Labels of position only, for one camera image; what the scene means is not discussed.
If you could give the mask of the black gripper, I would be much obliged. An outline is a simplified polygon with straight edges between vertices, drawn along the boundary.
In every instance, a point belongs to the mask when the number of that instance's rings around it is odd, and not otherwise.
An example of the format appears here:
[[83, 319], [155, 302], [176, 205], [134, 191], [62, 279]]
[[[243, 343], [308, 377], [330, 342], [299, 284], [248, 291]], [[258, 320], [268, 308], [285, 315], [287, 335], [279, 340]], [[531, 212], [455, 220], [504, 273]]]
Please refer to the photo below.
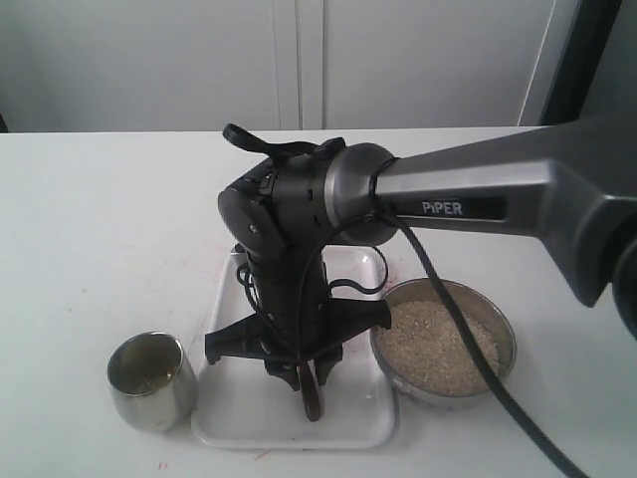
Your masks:
[[315, 365], [319, 386], [342, 361], [343, 344], [376, 326], [388, 330], [391, 313], [384, 300], [339, 299], [329, 282], [321, 255], [293, 249], [270, 260], [243, 251], [236, 280], [244, 288], [253, 313], [211, 332], [204, 339], [210, 364], [220, 359], [258, 359], [268, 375], [301, 389], [298, 366]]

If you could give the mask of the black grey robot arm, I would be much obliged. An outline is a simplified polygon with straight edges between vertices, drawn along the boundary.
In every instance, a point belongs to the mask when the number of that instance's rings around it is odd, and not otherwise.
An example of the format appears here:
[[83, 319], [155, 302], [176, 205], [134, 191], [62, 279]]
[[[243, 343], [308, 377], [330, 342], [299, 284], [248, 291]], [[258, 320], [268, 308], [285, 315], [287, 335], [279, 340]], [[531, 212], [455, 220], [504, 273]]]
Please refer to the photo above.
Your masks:
[[636, 327], [636, 125], [628, 115], [576, 120], [399, 158], [332, 138], [268, 143], [228, 124], [223, 135], [263, 160], [218, 197], [243, 248], [255, 312], [205, 338], [209, 362], [260, 359], [297, 387], [313, 361], [325, 383], [349, 339], [387, 326], [381, 302], [332, 296], [328, 244], [376, 246], [412, 227], [539, 239], [584, 306], [611, 288]]

